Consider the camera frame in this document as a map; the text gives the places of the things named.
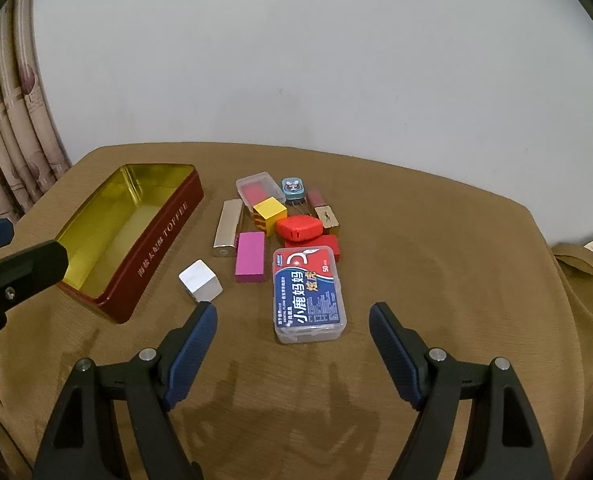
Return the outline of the magenta rectangular block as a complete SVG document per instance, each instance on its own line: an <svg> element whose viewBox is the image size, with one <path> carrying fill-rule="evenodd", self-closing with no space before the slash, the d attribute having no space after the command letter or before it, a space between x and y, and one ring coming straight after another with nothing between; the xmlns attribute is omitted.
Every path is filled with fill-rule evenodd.
<svg viewBox="0 0 593 480"><path fill-rule="evenodd" d="M238 240L234 278L238 283L265 281L266 236L262 231L242 232Z"/></svg>

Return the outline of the red toffee tin box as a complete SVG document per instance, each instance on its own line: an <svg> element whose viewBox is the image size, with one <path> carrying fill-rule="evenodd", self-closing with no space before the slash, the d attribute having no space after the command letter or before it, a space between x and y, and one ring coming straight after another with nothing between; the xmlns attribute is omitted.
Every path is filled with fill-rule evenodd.
<svg viewBox="0 0 593 480"><path fill-rule="evenodd" d="M57 235L69 257L62 287L113 322L127 322L203 197L192 165L116 169Z"/></svg>

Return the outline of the champagne gold metal bar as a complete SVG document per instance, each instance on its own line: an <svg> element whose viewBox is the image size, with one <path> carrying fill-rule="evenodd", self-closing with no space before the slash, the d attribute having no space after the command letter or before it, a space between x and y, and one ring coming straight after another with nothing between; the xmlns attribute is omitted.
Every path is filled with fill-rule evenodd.
<svg viewBox="0 0 593 480"><path fill-rule="evenodd" d="M234 198L223 202L214 236L213 255L215 257L231 257L236 254L242 218L243 200Z"/></svg>

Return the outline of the clear box with red cloth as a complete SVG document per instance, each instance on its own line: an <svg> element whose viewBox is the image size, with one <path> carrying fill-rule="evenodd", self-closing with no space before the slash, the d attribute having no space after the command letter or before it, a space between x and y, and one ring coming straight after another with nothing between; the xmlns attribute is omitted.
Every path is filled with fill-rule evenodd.
<svg viewBox="0 0 593 480"><path fill-rule="evenodd" d="M282 188L267 171L238 179L236 188L249 210L269 197L275 198L281 204L285 204L287 200Z"/></svg>

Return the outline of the beige patterned curtain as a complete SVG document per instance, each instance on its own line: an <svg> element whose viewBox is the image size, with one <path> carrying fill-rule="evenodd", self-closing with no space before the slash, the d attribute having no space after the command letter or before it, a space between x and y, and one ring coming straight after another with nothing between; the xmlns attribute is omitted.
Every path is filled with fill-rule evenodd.
<svg viewBox="0 0 593 480"><path fill-rule="evenodd" d="M0 6L0 219L13 223L71 168L40 76L34 0Z"/></svg>

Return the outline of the gold pink lipstick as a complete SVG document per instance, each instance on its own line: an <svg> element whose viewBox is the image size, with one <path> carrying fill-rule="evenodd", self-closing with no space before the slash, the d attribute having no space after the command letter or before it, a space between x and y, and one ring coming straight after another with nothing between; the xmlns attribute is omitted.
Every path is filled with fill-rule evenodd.
<svg viewBox="0 0 593 480"><path fill-rule="evenodd" d="M309 188L306 191L306 200L313 215L321 221L325 234L339 232L339 220L318 188Z"/></svg>

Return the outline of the red rectangular block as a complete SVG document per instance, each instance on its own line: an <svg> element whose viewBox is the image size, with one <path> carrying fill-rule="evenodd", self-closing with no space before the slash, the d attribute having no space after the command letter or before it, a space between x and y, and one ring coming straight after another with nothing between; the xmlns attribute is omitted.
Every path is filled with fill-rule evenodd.
<svg viewBox="0 0 593 480"><path fill-rule="evenodd" d="M339 249L339 241L337 240L337 236L333 234L323 234L321 236L312 238L311 240L300 240L299 242L283 240L283 246L285 248L327 246L332 250L335 261L339 261L339 258L341 258L341 249Z"/></svg>

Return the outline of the silver metal cube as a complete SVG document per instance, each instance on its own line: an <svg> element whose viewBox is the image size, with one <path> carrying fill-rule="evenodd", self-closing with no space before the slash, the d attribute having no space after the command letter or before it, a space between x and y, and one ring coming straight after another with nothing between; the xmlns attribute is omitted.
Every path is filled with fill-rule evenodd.
<svg viewBox="0 0 593 480"><path fill-rule="evenodd" d="M215 272L201 259L178 274L180 283L194 301L213 301L223 292Z"/></svg>

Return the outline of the blue bear keychain tin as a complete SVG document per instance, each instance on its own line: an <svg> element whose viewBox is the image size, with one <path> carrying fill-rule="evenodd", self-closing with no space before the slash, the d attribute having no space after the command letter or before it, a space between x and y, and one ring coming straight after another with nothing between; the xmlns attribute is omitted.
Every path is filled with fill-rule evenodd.
<svg viewBox="0 0 593 480"><path fill-rule="evenodd" d="M302 204L306 200L305 186L301 178L284 178L281 182L282 191L289 205Z"/></svg>

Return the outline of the yellow wooden cube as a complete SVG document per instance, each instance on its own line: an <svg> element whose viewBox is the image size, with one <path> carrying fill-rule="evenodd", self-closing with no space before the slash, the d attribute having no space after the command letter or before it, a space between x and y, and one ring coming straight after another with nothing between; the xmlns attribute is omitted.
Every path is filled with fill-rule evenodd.
<svg viewBox="0 0 593 480"><path fill-rule="evenodd" d="M275 232L276 223L287 218L288 210L283 203L274 196L270 196L253 206L253 219L257 229L262 230L267 236Z"/></svg>

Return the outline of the red rounded plastic case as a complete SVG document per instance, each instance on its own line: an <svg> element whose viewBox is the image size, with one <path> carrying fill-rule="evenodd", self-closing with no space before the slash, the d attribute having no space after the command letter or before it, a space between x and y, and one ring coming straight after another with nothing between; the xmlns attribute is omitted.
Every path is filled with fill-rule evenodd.
<svg viewBox="0 0 593 480"><path fill-rule="evenodd" d="M283 240L288 242L307 242L323 234L323 225L318 218L299 214L278 220L275 230Z"/></svg>

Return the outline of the blue red clear card box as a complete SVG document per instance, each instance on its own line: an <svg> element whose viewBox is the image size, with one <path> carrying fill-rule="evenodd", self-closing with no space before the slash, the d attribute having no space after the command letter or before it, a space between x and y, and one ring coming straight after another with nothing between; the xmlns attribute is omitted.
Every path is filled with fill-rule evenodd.
<svg viewBox="0 0 593 480"><path fill-rule="evenodd" d="M329 246L279 248L272 255L274 329L281 344L336 340L346 311Z"/></svg>

